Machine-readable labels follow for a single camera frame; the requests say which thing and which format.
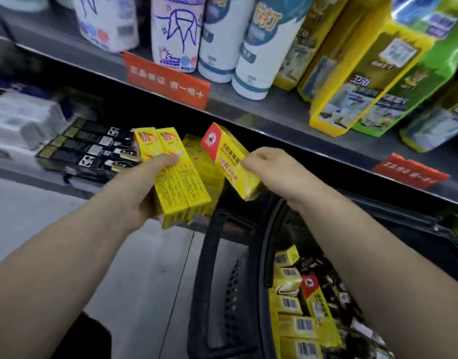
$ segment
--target person's left hand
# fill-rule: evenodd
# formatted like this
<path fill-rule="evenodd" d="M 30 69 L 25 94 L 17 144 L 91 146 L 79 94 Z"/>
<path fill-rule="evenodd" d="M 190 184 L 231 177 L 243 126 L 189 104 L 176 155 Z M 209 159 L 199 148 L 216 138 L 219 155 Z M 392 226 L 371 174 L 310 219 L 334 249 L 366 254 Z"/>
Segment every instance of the person's left hand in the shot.
<path fill-rule="evenodd" d="M 176 155 L 157 155 L 135 168 L 118 173 L 94 198 L 100 204 L 110 205 L 106 205 L 106 209 L 117 209 L 129 231 L 133 232 L 156 215 L 154 194 L 149 194 L 156 175 L 162 169 L 174 166 L 178 160 Z"/>

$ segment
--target gray shelf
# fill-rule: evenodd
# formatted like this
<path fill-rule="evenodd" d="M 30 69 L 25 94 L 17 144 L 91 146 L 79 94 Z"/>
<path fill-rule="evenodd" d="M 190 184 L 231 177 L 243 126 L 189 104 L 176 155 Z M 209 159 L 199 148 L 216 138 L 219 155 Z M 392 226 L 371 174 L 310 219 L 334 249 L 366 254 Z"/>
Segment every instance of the gray shelf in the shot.
<path fill-rule="evenodd" d="M 0 20 L 9 38 L 19 47 L 126 83 L 122 56 L 107 53 L 86 41 L 79 33 L 74 12 L 61 7 L 27 14 L 0 7 Z M 148 31 L 142 30 L 141 34 L 148 34 Z M 152 59 L 150 45 L 144 40 L 131 52 Z M 204 79 L 197 72 L 193 75 Z M 450 174 L 449 180 L 425 192 L 458 204 L 458 149 L 445 144 L 429 153 L 417 154 L 400 142 L 396 130 L 380 138 L 352 130 L 332 138 L 308 125 L 308 109 L 309 106 L 293 91 L 273 87 L 266 99 L 252 101 L 239 96 L 230 83 L 212 83 L 205 112 L 366 171 L 391 153 L 397 153 Z"/>

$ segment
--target red sign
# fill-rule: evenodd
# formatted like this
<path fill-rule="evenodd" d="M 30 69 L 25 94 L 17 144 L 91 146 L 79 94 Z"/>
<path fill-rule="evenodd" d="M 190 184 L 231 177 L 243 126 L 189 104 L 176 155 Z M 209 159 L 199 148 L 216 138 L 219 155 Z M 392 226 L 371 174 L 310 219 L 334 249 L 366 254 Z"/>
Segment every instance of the red sign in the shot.
<path fill-rule="evenodd" d="M 205 109 L 211 84 L 124 52 L 127 81 L 174 101 Z"/>
<path fill-rule="evenodd" d="M 429 168 L 417 161 L 405 160 L 397 154 L 386 158 L 372 171 L 419 189 L 426 189 L 450 177 L 448 174 Z"/>

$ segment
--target forearm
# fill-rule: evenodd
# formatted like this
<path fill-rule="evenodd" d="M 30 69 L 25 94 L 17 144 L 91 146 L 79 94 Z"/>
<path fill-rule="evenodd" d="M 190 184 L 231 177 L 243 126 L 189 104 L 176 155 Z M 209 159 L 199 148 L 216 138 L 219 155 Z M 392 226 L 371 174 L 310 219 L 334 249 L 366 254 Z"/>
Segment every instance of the forearm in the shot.
<path fill-rule="evenodd" d="M 458 283 L 332 188 L 306 192 L 308 228 L 396 356 L 458 358 Z"/>
<path fill-rule="evenodd" d="M 96 196 L 0 263 L 0 358 L 48 358 L 129 233 Z"/>

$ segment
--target basket handle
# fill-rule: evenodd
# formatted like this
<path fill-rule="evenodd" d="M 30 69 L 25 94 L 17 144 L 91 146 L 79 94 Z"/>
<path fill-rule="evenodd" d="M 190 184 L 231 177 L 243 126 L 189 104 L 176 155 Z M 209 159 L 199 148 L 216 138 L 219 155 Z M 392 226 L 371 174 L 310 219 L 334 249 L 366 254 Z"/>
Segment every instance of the basket handle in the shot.
<path fill-rule="evenodd" d="M 209 223 L 201 255 L 197 265 L 190 305 L 190 320 L 187 338 L 187 353 L 190 359 L 224 359 L 251 353 L 256 346 L 248 344 L 226 345 L 217 348 L 209 346 L 209 306 L 215 257 L 221 240 L 224 223 L 231 215 L 216 209 Z"/>

